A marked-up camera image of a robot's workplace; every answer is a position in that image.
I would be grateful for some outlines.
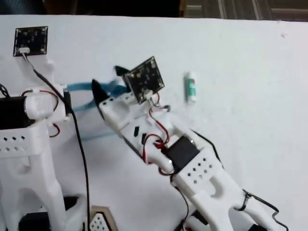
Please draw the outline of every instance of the white cap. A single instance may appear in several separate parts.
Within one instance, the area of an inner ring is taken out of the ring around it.
[[[29,94],[25,100],[25,112],[29,119],[44,119],[53,114],[53,96]]]

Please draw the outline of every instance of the black panel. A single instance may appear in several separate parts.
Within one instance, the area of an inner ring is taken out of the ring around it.
[[[146,94],[153,94],[165,85],[157,67],[154,56],[125,74],[139,104],[146,101]]]
[[[175,173],[181,171],[200,151],[187,137],[182,136],[164,154],[172,160]]]
[[[47,54],[47,35],[47,26],[17,28],[13,56],[21,56],[19,48],[23,47],[30,48],[30,53],[27,55]]]
[[[267,231],[267,229],[255,224],[248,231]]]
[[[25,113],[25,96],[0,98],[0,130],[26,128],[35,121]]]

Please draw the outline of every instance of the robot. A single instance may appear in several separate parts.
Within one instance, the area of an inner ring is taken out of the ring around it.
[[[240,188],[206,138],[186,126],[170,106],[160,105],[158,91],[164,83],[154,57],[130,71],[115,68],[123,76],[127,93],[109,97],[97,81],[92,82],[103,120],[145,164],[155,164],[161,174],[170,176],[172,184],[195,206],[212,231],[233,230],[230,208],[244,211],[266,230],[279,230],[281,223],[263,209],[260,202],[264,201]],[[176,141],[169,144],[172,137]],[[215,187],[215,194],[206,190],[208,183]]]

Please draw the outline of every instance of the white 3d-printed part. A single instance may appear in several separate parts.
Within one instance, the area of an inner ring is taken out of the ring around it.
[[[109,231],[107,222],[102,214],[97,213],[95,215],[92,222],[90,223],[90,230],[91,231]]]

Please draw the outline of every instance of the hole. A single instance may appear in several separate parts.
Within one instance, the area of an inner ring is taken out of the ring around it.
[[[135,127],[135,131],[134,131],[134,137],[137,137],[139,134],[139,126]]]
[[[143,134],[142,134],[142,138],[141,138],[141,144],[143,144],[143,145],[144,145],[144,139],[145,139],[145,137],[146,137],[146,133],[143,133]]]

